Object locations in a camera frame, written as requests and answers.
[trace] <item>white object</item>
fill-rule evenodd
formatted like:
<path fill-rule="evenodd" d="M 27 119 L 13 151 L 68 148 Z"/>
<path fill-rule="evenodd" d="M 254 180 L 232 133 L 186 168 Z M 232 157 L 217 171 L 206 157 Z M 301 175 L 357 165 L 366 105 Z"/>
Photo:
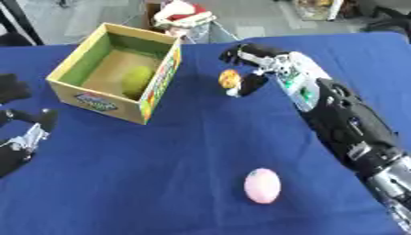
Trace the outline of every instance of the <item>white object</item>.
<path fill-rule="evenodd" d="M 166 20 L 172 15 L 192 15 L 195 13 L 195 7 L 182 0 L 174 0 L 166 5 L 159 13 L 154 15 L 156 22 Z"/>
<path fill-rule="evenodd" d="M 272 170 L 259 168 L 247 176 L 244 191 L 252 201 L 260 204 L 270 204 L 280 194 L 280 179 Z"/>
<path fill-rule="evenodd" d="M 336 19 L 337 15 L 339 14 L 339 10 L 341 9 L 342 4 L 344 3 L 344 0 L 334 0 L 332 1 L 332 5 L 329 8 L 329 15 L 327 20 L 334 20 Z"/>

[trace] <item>table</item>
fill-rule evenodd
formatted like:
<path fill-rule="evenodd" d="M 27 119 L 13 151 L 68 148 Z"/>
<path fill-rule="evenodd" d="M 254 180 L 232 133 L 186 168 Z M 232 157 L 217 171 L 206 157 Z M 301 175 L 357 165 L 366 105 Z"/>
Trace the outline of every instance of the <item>table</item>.
<path fill-rule="evenodd" d="M 250 41 L 310 55 L 358 91 L 411 150 L 411 50 L 400 36 Z M 224 96 L 217 76 L 231 66 L 217 56 L 228 46 L 184 45 L 183 63 L 147 126 L 59 103 L 44 77 L 74 46 L 0 49 L 0 73 L 16 73 L 34 91 L 7 107 L 60 111 L 36 158 L 0 181 L 0 234 L 402 234 L 278 86 Z M 4 127 L 0 138 L 21 133 L 20 125 Z M 258 167 L 282 180 L 269 206 L 242 191 Z"/>

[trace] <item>cardboard box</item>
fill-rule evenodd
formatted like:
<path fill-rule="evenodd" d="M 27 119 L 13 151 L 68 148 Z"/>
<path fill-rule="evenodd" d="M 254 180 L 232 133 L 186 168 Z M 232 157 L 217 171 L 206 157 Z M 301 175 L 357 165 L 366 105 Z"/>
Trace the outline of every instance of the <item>cardboard box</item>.
<path fill-rule="evenodd" d="M 161 33 L 101 25 L 48 77 L 67 104 L 146 124 L 181 61 L 180 40 Z M 146 65 L 156 73 L 139 100 L 122 94 L 121 79 Z"/>

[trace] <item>black glove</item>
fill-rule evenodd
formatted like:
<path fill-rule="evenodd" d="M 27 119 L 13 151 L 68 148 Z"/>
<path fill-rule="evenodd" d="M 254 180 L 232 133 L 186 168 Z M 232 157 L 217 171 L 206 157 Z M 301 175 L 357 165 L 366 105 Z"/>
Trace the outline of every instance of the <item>black glove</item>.
<path fill-rule="evenodd" d="M 25 99 L 31 97 L 28 85 L 19 82 L 15 74 L 0 75 L 0 105 L 7 104 L 16 99 Z"/>

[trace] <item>yellow ball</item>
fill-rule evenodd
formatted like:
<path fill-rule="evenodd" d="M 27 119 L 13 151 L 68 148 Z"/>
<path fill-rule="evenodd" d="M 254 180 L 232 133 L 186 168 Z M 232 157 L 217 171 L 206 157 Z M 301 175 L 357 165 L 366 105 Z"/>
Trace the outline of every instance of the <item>yellow ball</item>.
<path fill-rule="evenodd" d="M 123 95 L 139 99 L 149 84 L 154 71 L 148 66 L 137 66 L 129 70 L 121 80 Z"/>

